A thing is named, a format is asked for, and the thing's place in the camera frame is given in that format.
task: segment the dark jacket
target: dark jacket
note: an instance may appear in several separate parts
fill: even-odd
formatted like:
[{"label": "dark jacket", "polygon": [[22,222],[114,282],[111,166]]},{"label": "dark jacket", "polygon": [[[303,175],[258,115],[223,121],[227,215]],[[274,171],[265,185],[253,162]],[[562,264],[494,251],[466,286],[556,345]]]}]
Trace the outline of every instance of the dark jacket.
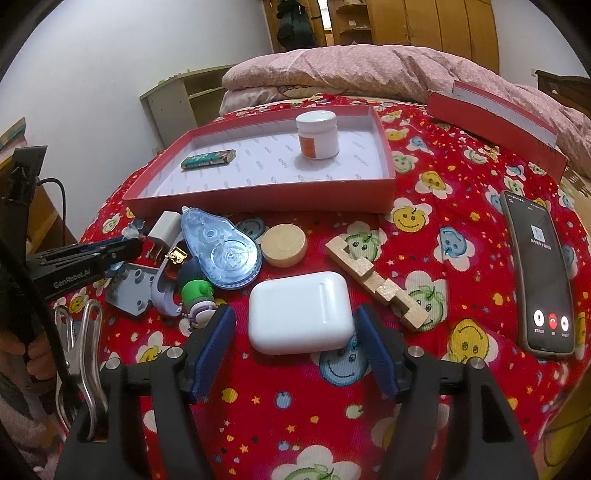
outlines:
[{"label": "dark jacket", "polygon": [[277,40],[282,47],[290,51],[317,46],[305,7],[297,0],[282,0],[277,11],[277,18],[281,20]]}]

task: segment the gray plastic piece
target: gray plastic piece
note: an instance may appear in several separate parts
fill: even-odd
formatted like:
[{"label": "gray plastic piece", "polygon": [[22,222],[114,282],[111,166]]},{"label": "gray plastic piece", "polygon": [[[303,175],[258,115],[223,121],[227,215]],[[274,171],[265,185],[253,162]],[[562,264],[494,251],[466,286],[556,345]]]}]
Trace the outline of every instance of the gray plastic piece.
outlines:
[{"label": "gray plastic piece", "polygon": [[[172,244],[172,248],[176,247],[177,244],[184,240],[183,233],[180,232]],[[152,304],[156,309],[164,316],[170,318],[180,317],[183,308],[182,305],[174,302],[173,296],[174,291],[177,287],[175,281],[166,278],[164,275],[164,269],[170,260],[168,257],[164,258],[164,261],[160,265],[156,273],[156,279],[152,283]]]},{"label": "gray plastic piece", "polygon": [[157,273],[157,268],[125,263],[109,285],[107,303],[133,317],[139,317],[150,306],[152,282]]}]

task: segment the correction tape dispenser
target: correction tape dispenser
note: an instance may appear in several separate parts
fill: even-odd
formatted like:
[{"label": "correction tape dispenser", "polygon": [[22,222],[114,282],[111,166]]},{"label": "correction tape dispenser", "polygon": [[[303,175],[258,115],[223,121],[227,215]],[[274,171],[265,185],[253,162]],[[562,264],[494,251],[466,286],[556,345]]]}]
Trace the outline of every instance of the correction tape dispenser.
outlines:
[{"label": "correction tape dispenser", "polygon": [[261,251],[256,243],[228,219],[183,207],[181,228],[203,274],[216,287],[242,288],[261,271]]}]

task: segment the metal clip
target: metal clip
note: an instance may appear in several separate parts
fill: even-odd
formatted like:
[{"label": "metal clip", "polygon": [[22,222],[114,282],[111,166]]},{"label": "metal clip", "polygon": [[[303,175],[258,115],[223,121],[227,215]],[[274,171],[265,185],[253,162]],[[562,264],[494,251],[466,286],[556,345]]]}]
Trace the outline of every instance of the metal clip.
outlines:
[{"label": "metal clip", "polygon": [[166,258],[168,258],[173,264],[180,265],[187,259],[188,256],[188,253],[180,247],[174,247],[170,252],[168,252]]},{"label": "metal clip", "polygon": [[[66,367],[82,392],[90,413],[87,440],[92,440],[100,420],[106,419],[108,403],[100,384],[98,350],[103,324],[103,309],[96,300],[84,308],[78,337],[74,335],[74,322],[68,310],[57,306],[55,322],[66,357]],[[64,404],[62,383],[56,385],[57,414],[69,432],[77,412]]]}]

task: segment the white wall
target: white wall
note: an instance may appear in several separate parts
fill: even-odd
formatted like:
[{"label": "white wall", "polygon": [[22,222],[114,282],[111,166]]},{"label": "white wall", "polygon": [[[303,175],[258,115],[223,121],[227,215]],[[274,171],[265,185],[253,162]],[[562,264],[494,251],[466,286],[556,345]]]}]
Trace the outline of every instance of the white wall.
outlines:
[{"label": "white wall", "polygon": [[589,77],[558,28],[530,0],[492,0],[501,76],[538,86],[531,69]]},{"label": "white wall", "polygon": [[[171,75],[271,53],[261,0],[64,0],[0,82],[0,132],[25,116],[47,144],[80,237],[158,142],[139,96]],[[48,186],[60,209],[59,191]]]}]

